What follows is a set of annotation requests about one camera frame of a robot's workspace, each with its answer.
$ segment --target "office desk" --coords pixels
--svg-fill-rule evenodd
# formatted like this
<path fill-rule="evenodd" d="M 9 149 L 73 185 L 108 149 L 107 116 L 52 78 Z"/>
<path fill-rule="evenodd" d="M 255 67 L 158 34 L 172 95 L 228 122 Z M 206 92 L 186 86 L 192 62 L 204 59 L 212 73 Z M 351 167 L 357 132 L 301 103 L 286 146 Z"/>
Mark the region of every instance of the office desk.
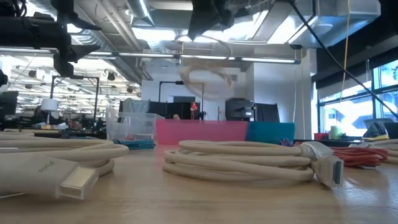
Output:
<path fill-rule="evenodd" d="M 221 183 L 162 171 L 160 147 L 116 159 L 85 201 L 23 195 L 0 200 L 0 223 L 393 223 L 398 166 L 346 169 L 344 186 L 314 180 Z"/>

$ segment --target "person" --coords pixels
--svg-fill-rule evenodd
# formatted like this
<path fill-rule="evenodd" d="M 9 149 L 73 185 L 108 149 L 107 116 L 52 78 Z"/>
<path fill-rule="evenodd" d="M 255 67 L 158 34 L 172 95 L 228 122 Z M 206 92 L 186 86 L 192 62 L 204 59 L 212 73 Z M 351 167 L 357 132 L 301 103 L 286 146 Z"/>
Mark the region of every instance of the person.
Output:
<path fill-rule="evenodd" d="M 173 119 L 180 119 L 180 116 L 178 114 L 174 114 Z"/>

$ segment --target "workstation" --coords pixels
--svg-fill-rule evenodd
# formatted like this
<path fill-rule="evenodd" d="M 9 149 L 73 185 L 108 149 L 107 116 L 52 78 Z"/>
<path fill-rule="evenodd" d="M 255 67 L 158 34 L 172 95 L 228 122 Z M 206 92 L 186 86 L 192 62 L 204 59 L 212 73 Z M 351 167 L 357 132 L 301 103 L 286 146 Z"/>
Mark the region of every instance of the workstation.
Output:
<path fill-rule="evenodd" d="M 4 2 L 2 223 L 396 223 L 396 2 Z"/>

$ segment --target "window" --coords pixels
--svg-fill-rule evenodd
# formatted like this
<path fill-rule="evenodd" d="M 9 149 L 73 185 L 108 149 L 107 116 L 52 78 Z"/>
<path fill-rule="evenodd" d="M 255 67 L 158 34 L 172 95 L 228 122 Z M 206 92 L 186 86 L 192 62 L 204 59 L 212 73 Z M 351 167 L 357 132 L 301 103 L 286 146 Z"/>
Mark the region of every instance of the window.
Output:
<path fill-rule="evenodd" d="M 373 69 L 372 80 L 364 85 L 394 112 L 398 113 L 398 60 Z M 320 132 L 327 133 L 331 126 L 340 126 L 348 136 L 363 136 L 367 131 L 365 121 L 374 118 L 398 119 L 360 85 L 347 88 L 341 93 L 320 99 Z"/>

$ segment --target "white wall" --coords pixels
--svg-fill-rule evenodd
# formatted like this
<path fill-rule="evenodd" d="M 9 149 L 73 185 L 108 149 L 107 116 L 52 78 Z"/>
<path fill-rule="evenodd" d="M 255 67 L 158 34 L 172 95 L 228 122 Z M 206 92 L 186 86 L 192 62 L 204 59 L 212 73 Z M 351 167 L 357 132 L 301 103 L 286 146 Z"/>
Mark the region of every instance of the white wall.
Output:
<path fill-rule="evenodd" d="M 295 139 L 312 138 L 313 91 L 310 71 L 313 62 L 310 54 L 311 50 L 307 52 L 301 65 L 254 64 L 254 100 L 256 103 L 276 103 L 281 122 L 293 121 L 295 78 L 297 79 Z"/>
<path fill-rule="evenodd" d="M 159 99 L 159 82 L 160 81 L 177 81 L 180 80 L 177 68 L 158 70 L 147 69 L 154 81 L 143 81 L 141 90 L 142 100 L 158 101 Z M 246 74 L 240 72 L 238 68 L 226 68 L 225 72 L 230 75 L 238 75 L 238 80 L 234 82 L 234 97 L 246 97 Z M 161 102 L 166 102 L 172 96 L 195 96 L 185 86 L 175 84 L 162 84 Z M 196 102 L 201 103 L 201 97 L 197 97 Z M 225 100 L 205 100 L 203 110 L 207 112 L 207 120 L 225 120 Z"/>

